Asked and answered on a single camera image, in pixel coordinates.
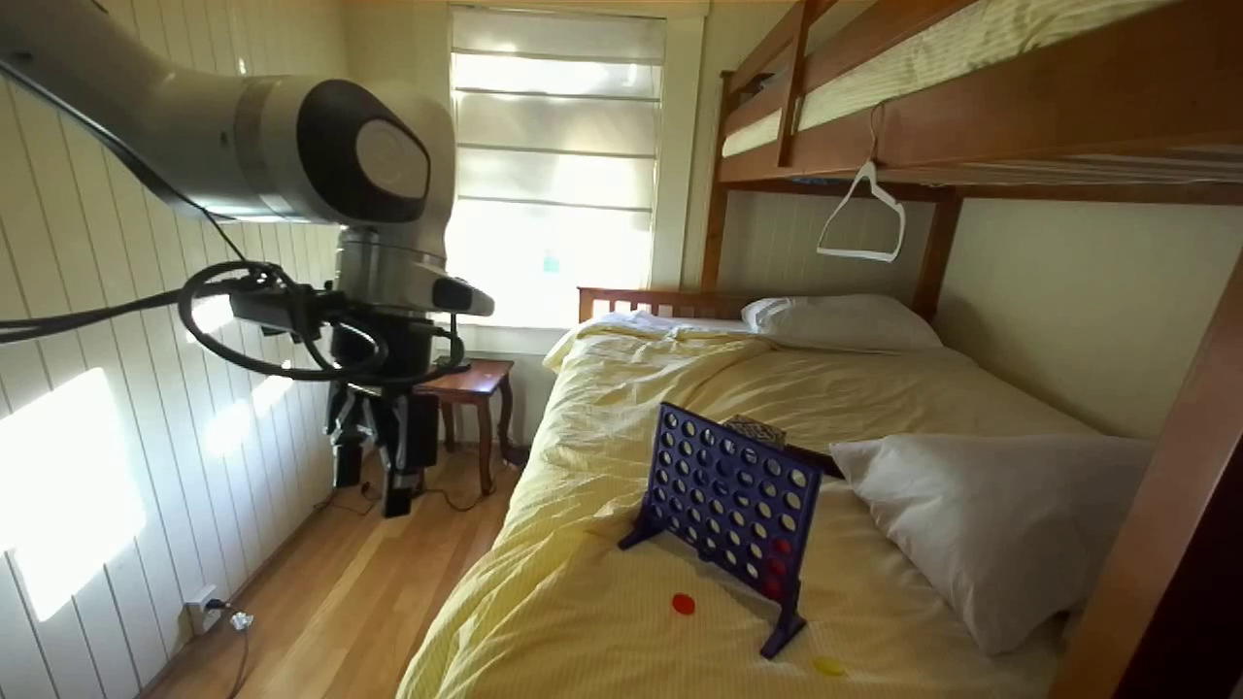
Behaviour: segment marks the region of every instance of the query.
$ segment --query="yellow bedsheet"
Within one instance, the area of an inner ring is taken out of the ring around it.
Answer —
[[[756,647],[775,607],[660,537],[617,550],[648,479],[660,401],[752,416],[789,443],[893,430],[1083,430],[952,348],[797,355],[726,335],[578,329],[491,550],[472,563],[400,696],[1046,696],[1057,630],[1004,662],[972,637],[883,539],[842,487],[822,487],[805,555],[809,630]]]

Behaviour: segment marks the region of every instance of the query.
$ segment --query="window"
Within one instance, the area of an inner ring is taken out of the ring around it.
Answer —
[[[568,328],[573,284],[648,284],[665,18],[458,7],[450,44],[450,272],[513,328]]]

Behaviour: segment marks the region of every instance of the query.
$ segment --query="connect four game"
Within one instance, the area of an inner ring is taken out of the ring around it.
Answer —
[[[660,404],[655,421],[648,492],[620,546],[675,532],[699,559],[771,599],[780,615],[761,643],[771,662],[805,630],[797,603],[819,471],[675,404]]]

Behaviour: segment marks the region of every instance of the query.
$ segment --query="clothes hanger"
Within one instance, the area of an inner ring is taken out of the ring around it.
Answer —
[[[864,194],[872,202],[883,202],[893,219],[897,219],[897,233],[893,233],[893,249],[840,249],[828,245],[828,230],[835,224],[835,219],[846,208],[846,202],[853,197],[857,183],[864,180]],[[840,207],[828,212],[828,221],[819,224],[814,238],[814,258],[840,258],[840,260],[872,260],[872,265],[893,265],[899,258],[906,245],[906,207],[883,186],[877,180],[877,164],[862,161],[853,183],[846,186],[846,194],[840,197]]]

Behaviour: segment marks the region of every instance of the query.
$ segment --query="wooden bed frame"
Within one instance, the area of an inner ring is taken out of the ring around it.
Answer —
[[[965,0],[877,0],[828,48],[809,26],[835,0],[797,0],[722,74],[719,146],[780,109],[771,144],[719,161],[699,291],[586,287],[578,313],[734,313],[719,291],[734,190],[840,194],[872,161],[934,202],[911,308],[933,320],[963,197],[1243,202],[1243,3],[1171,0],[1147,14],[797,131],[828,76],[933,26]],[[1232,696],[1243,669],[1243,269],[1200,342],[1147,487],[1101,566],[1051,696]]]

